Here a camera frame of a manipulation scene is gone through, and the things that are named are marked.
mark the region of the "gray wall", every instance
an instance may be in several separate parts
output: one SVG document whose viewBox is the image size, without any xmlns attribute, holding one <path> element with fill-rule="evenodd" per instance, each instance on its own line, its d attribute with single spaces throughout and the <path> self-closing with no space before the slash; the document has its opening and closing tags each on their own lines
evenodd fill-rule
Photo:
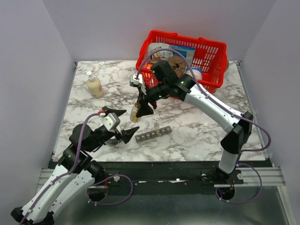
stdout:
<svg viewBox="0 0 300 225">
<path fill-rule="evenodd" d="M 259 123 L 273 137 L 269 153 L 281 166 L 300 223 L 300 1 L 277 0 L 242 63 Z"/>
<path fill-rule="evenodd" d="M 41 0 L 2 0 L 0 31 L 0 224 L 13 225 L 51 158 L 74 63 Z"/>
<path fill-rule="evenodd" d="M 227 43 L 241 60 L 275 0 L 43 0 L 76 60 L 134 60 L 150 30 Z"/>
</svg>

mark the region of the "red plastic basket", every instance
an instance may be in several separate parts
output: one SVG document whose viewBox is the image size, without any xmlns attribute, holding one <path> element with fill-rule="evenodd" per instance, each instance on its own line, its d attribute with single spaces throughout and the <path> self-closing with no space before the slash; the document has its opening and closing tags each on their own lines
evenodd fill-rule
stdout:
<svg viewBox="0 0 300 225">
<path fill-rule="evenodd" d="M 227 66 L 226 44 L 218 41 L 207 40 L 202 37 L 191 38 L 179 36 L 177 33 L 169 33 L 152 30 L 140 50 L 139 59 L 135 65 L 138 70 L 142 61 L 147 57 L 148 46 L 153 42 L 166 43 L 170 45 L 182 45 L 195 48 L 192 67 L 199 67 L 202 72 L 202 80 L 198 80 L 210 93 L 222 86 L 224 72 Z M 141 69 L 144 82 L 148 87 L 158 84 L 152 71 L 147 68 L 146 63 Z"/>
</svg>

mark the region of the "marble tabletop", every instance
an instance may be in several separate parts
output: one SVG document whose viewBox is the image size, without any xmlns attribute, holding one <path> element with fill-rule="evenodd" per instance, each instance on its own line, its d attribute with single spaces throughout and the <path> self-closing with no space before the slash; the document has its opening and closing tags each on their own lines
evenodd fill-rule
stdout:
<svg viewBox="0 0 300 225">
<path fill-rule="evenodd" d="M 60 129 L 53 160 L 58 161 L 65 148 L 70 144 L 68 138 L 73 128 L 83 123 L 85 118 L 96 113 L 103 106 L 113 109 L 126 109 L 120 116 L 120 127 L 129 129 L 140 126 L 136 134 L 150 131 L 154 123 L 160 127 L 170 126 L 172 133 L 156 139 L 136 143 L 135 138 L 128 144 L 103 146 L 91 153 L 97 161 L 215 161 L 220 160 L 222 147 L 220 141 L 225 136 L 222 128 L 209 116 L 192 105 L 174 98 L 162 99 L 157 102 L 154 115 L 142 117 L 139 123 L 132 123 L 129 114 L 137 99 L 137 88 L 129 86 L 129 76 L 135 74 L 136 61 L 82 61 L 78 63 L 70 92 L 66 112 Z M 87 89 L 87 71 L 100 79 L 104 95 L 93 98 Z M 231 62 L 225 73 L 224 84 L 214 94 L 221 101 L 241 112 L 249 110 L 240 76 L 234 62 Z M 97 117 L 92 118 L 88 125 L 92 129 L 101 123 Z M 244 148 L 259 148 L 256 129 Z M 245 152 L 241 160 L 264 160 L 261 152 Z"/>
</svg>

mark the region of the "bottle cap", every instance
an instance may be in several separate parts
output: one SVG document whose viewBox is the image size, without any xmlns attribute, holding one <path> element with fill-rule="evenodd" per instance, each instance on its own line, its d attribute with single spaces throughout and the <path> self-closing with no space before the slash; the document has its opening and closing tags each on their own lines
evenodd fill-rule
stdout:
<svg viewBox="0 0 300 225">
<path fill-rule="evenodd" d="M 89 76 L 89 80 L 90 80 L 90 81 L 94 81 L 94 80 L 95 80 L 94 76 L 92 75 L 92 71 L 86 72 L 86 75 Z"/>
</svg>

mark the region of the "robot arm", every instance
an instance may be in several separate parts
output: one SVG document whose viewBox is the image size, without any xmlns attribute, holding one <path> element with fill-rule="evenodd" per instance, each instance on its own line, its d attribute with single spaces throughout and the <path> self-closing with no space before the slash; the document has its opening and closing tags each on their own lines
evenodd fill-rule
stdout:
<svg viewBox="0 0 300 225">
<path fill-rule="evenodd" d="M 82 124 L 73 129 L 69 138 L 71 144 L 64 150 L 59 164 L 48 181 L 26 205 L 15 208 L 11 212 L 17 222 L 22 221 L 22 224 L 26 225 L 53 225 L 54 218 L 78 193 L 93 183 L 105 179 L 103 167 L 92 160 L 88 152 L 98 150 L 112 137 L 128 143 L 139 127 L 119 132 L 117 126 L 120 124 L 120 119 L 118 116 L 121 116 L 126 110 L 113 110 L 107 107 L 102 109 L 100 120 L 103 125 L 94 131 L 88 125 L 84 128 L 78 161 L 75 159 Z M 62 176 L 70 171 L 75 163 L 77 166 L 74 171 Z M 53 181 L 60 176 L 62 177 L 57 181 Z"/>
<path fill-rule="evenodd" d="M 152 105 L 153 109 L 156 109 L 156 101 L 169 96 L 177 97 L 181 101 L 190 103 L 202 110 L 216 121 L 227 133 L 221 141 L 224 151 L 217 169 L 217 179 L 226 179 L 235 169 L 241 147 L 247 142 L 251 134 L 252 124 L 233 117 L 221 107 L 214 104 L 210 98 L 201 93 L 195 81 L 189 75 L 184 74 L 178 78 L 167 61 L 161 60 L 154 64 L 150 69 L 157 81 L 160 82 L 155 87 L 148 88 L 145 86 L 142 75 L 139 75 L 138 78 L 136 78 L 135 75 L 130 77 L 130 85 L 137 87 L 139 90 L 137 100 L 139 108 L 136 116 L 141 117 L 153 114 L 154 112 L 149 104 Z M 230 108 L 216 97 L 211 96 L 211 98 L 225 108 L 230 109 L 234 114 L 253 120 L 253 115 L 251 113 L 241 113 Z"/>
</svg>

